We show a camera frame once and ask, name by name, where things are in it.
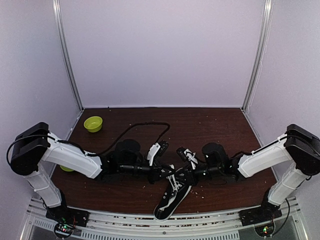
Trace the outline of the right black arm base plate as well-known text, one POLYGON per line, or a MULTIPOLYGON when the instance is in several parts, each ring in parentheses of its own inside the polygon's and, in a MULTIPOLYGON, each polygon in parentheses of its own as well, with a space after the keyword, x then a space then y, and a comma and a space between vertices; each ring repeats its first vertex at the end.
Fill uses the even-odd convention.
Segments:
POLYGON ((259 207, 241 210, 238 214, 243 226, 268 222, 274 218, 279 218, 282 216, 281 210, 272 212, 271 210, 263 210, 259 207))

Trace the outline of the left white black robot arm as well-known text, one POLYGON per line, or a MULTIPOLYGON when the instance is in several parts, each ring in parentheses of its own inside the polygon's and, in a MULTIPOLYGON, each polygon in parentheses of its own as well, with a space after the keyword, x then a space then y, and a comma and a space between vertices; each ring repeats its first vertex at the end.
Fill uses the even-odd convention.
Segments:
POLYGON ((61 222, 72 218, 72 211, 63 199, 63 193, 51 181, 43 167, 44 162, 61 165, 83 174, 87 178, 103 180, 114 174, 145 175, 153 184, 175 170, 156 160, 167 149, 166 141, 157 141, 146 156, 140 144, 133 139, 117 138, 100 153, 85 151, 79 144, 62 140, 49 131, 45 122, 39 122, 19 134, 6 152, 6 161, 12 171, 23 176, 34 192, 61 222))

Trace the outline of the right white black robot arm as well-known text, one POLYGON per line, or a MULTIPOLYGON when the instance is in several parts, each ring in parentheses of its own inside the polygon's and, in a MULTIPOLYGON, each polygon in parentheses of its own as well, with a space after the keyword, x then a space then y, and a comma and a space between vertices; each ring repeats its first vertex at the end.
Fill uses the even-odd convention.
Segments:
POLYGON ((252 152, 240 151, 228 157, 224 147, 215 142, 203 146, 201 152, 203 164, 189 149, 177 149, 178 155, 189 163, 176 172, 174 190, 177 193, 187 195, 200 176, 224 177, 237 182, 280 163, 291 162, 281 180, 266 191, 266 199, 257 208, 256 216, 261 221, 268 220, 307 178, 320 172, 320 139, 296 124, 290 124, 283 135, 252 152))

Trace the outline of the black white canvas sneaker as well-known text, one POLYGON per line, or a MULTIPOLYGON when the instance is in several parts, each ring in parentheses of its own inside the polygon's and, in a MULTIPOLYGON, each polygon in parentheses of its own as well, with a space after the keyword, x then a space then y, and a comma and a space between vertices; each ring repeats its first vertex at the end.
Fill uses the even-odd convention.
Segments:
POLYGON ((192 185, 185 181, 185 171, 179 168, 175 174, 168 176, 168 186, 162 196, 160 203, 153 211, 158 221, 165 221, 171 217, 179 204, 189 194, 192 185))

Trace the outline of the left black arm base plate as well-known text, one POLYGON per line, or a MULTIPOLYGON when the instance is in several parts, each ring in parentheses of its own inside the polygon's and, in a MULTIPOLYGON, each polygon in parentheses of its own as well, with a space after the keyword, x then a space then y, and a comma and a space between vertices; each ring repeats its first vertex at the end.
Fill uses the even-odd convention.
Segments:
POLYGON ((70 226, 86 227, 90 213, 85 210, 74 208, 55 207, 48 208, 46 218, 55 220, 58 223, 67 224, 70 226))

